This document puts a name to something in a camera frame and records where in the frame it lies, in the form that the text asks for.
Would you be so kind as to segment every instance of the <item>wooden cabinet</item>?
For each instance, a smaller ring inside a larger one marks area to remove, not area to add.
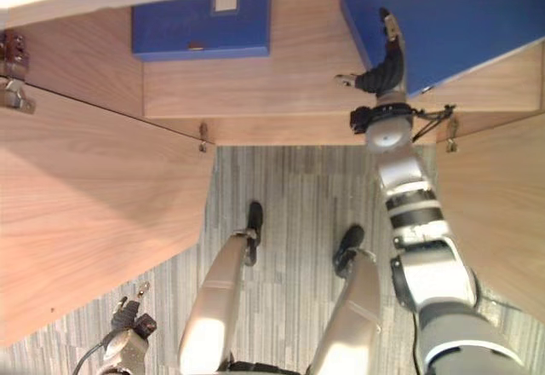
[[[477,275],[545,322],[545,114],[438,145],[439,198]]]
[[[197,242],[214,146],[26,87],[0,110],[2,342]]]

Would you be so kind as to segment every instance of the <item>black shoe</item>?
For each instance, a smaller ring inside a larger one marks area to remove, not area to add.
[[[353,224],[341,240],[339,247],[333,256],[333,269],[335,274],[346,279],[347,266],[357,254],[358,248],[364,241],[365,231],[358,224]]]
[[[257,201],[250,203],[248,209],[248,224],[246,228],[255,230],[255,239],[248,238],[245,264],[253,266],[257,260],[257,246],[261,243],[261,226],[263,225],[263,208]]]

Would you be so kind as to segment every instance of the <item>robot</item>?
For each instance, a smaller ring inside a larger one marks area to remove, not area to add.
[[[391,261],[393,288],[415,319],[416,370],[421,375],[523,375],[520,358],[475,308],[478,281],[464,263],[433,184],[413,151],[414,140],[448,118],[453,107],[425,113],[407,104],[403,35],[393,14],[382,9],[381,20],[387,37],[385,60],[362,75],[338,75],[336,80],[376,95],[375,107],[351,112],[350,125],[355,134],[366,134],[367,149],[375,157],[398,252]],[[415,137],[414,117],[430,121]],[[297,375],[266,364],[237,362],[231,354],[242,269],[255,264],[262,220],[261,206],[252,203],[247,228],[229,237],[206,275],[181,338],[181,374]],[[370,373],[381,305],[375,259],[359,249],[363,237],[363,229],[350,228],[333,257],[345,285],[306,375]],[[123,304],[112,319],[112,333],[99,344],[106,349],[99,375],[144,374],[146,339],[155,321],[146,314],[135,318],[137,300]]]

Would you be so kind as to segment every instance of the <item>gray carpet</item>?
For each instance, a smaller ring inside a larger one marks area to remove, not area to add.
[[[434,148],[421,149],[433,172]],[[381,269],[381,340],[374,373],[412,374],[413,324],[393,295],[388,261],[390,226],[369,157],[362,147],[223,147],[218,149],[199,244],[2,351],[9,373],[70,374],[78,358],[108,332],[111,312],[123,294],[149,280],[142,312],[159,329],[150,338],[148,374],[176,374],[176,351],[192,301],[208,266],[246,207],[265,208],[258,263],[244,271],[234,355],[304,372],[313,357],[342,282],[330,256],[354,222],[366,229],[364,247]],[[481,310],[506,334],[532,374],[545,373],[545,328],[504,306],[485,290]],[[94,356],[82,375],[93,374]]]

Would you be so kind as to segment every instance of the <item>blue folder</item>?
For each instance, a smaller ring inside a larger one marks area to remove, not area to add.
[[[384,59],[380,7],[404,34],[409,95],[545,38],[545,0],[341,0],[367,69]]]
[[[271,0],[238,0],[216,12],[215,0],[170,0],[133,7],[132,50],[143,61],[269,55]]]

